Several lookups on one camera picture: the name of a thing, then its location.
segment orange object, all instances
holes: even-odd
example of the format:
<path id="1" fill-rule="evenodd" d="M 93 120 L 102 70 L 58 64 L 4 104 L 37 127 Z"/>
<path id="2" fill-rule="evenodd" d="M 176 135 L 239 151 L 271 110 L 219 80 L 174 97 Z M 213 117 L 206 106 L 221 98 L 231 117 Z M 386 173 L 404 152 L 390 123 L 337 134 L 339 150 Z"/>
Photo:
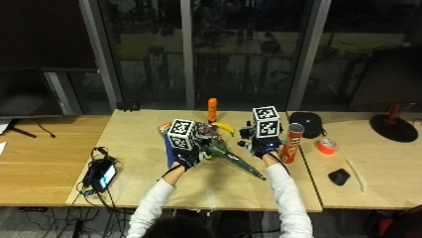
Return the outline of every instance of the orange object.
<path id="1" fill-rule="evenodd" d="M 303 131 L 305 127 L 299 123 L 290 124 L 286 145 L 281 150 L 281 161 L 286 164 L 291 164 L 294 162 L 295 153 L 301 146 Z"/>
<path id="2" fill-rule="evenodd" d="M 168 122 L 158 126 L 158 131 L 161 132 L 162 135 L 168 134 L 168 130 L 170 129 L 172 124 L 173 122 Z"/>
<path id="3" fill-rule="evenodd" d="M 215 98 L 209 99 L 209 123 L 215 122 Z"/>
<path id="4" fill-rule="evenodd" d="M 323 137 L 317 144 L 318 151 L 321 151 L 326 155 L 331 155 L 338 149 L 338 145 L 335 141 L 333 141 L 329 137 Z"/>

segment wooden tabletop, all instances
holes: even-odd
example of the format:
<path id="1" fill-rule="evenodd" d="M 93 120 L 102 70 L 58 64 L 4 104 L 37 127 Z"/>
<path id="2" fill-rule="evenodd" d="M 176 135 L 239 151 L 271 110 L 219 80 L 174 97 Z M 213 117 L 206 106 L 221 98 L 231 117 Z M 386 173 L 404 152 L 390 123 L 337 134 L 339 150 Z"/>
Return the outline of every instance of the wooden tabletop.
<path id="1" fill-rule="evenodd" d="M 422 203 L 422 125 L 415 123 L 419 138 L 398 143 L 381 137 L 369 126 L 375 113 L 318 112 L 327 136 L 338 143 L 338 151 L 327 156 L 315 146 L 321 138 L 303 139 L 310 173 L 323 208 L 406 209 Z M 420 114 L 401 114 L 411 120 Z M 327 174 L 343 168 L 351 177 L 335 185 Z"/>
<path id="2" fill-rule="evenodd" d="M 16 132 L 0 136 L 6 142 L 0 155 L 0 205 L 65 206 L 72 186 L 80 175 L 86 155 L 96 144 L 109 116 L 80 116 L 38 119 L 56 138 L 25 119 Z"/>
<path id="3" fill-rule="evenodd" d="M 218 121 L 235 129 L 234 137 L 221 131 L 229 149 L 242 157 L 266 176 L 263 163 L 250 156 L 235 143 L 239 141 L 238 129 L 251 120 L 250 112 L 218 112 Z M 279 113 L 282 125 L 286 125 L 285 113 Z M 109 155 L 121 162 L 117 164 L 117 177 L 110 184 L 110 194 L 120 207 L 136 207 L 146 191 L 168 170 L 164 138 L 158 125 L 174 119 L 206 121 L 202 111 L 141 110 L 137 112 L 114 111 L 97 146 L 108 148 Z M 321 203 L 311 184 L 303 159 L 297 157 L 289 170 L 299 187 L 307 211 L 322 211 Z M 81 181 L 86 166 L 80 174 Z M 66 204 L 89 205 L 73 189 Z M 97 197 L 89 202 L 100 204 Z M 277 210 L 269 181 L 261 180 L 235 167 L 229 161 L 215 158 L 202 161 L 190 169 L 177 183 L 177 191 L 170 197 L 169 208 L 230 209 L 230 210 Z"/>

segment yellow object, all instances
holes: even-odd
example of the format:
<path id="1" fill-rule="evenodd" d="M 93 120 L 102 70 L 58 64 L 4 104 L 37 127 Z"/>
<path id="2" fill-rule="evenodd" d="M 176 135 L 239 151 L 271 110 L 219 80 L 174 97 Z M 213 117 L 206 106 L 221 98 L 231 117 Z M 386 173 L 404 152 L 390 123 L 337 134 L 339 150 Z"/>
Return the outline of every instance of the yellow object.
<path id="1" fill-rule="evenodd" d="M 217 128 L 222 129 L 223 131 L 229 132 L 229 134 L 234 136 L 234 128 L 230 125 L 221 122 L 211 122 L 210 124 L 215 126 Z"/>

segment orange can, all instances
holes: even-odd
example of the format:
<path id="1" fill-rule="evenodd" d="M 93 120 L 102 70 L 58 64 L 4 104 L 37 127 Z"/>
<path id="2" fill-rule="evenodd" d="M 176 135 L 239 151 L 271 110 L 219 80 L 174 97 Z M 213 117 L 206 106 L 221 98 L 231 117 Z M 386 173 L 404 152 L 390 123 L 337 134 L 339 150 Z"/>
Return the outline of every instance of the orange can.
<path id="1" fill-rule="evenodd" d="M 295 153 L 301 146 L 301 139 L 303 136 L 305 127 L 299 123 L 291 123 L 289 126 L 286 145 L 281 150 L 281 161 L 286 164 L 294 162 Z"/>
<path id="2" fill-rule="evenodd" d="M 215 122 L 215 98 L 209 99 L 209 123 Z"/>

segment black and white marker cube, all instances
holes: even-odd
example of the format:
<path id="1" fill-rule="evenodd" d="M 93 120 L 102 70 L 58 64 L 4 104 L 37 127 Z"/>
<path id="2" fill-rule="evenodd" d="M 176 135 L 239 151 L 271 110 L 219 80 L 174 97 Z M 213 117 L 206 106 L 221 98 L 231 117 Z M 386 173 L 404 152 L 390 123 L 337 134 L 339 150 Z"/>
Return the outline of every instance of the black and white marker cube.
<path id="1" fill-rule="evenodd" d="M 253 108 L 255 138 L 278 137 L 281 131 L 279 116 L 274 106 Z"/>
<path id="2" fill-rule="evenodd" d="M 176 119 L 168 132 L 173 149 L 190 151 L 195 144 L 195 122 Z"/>

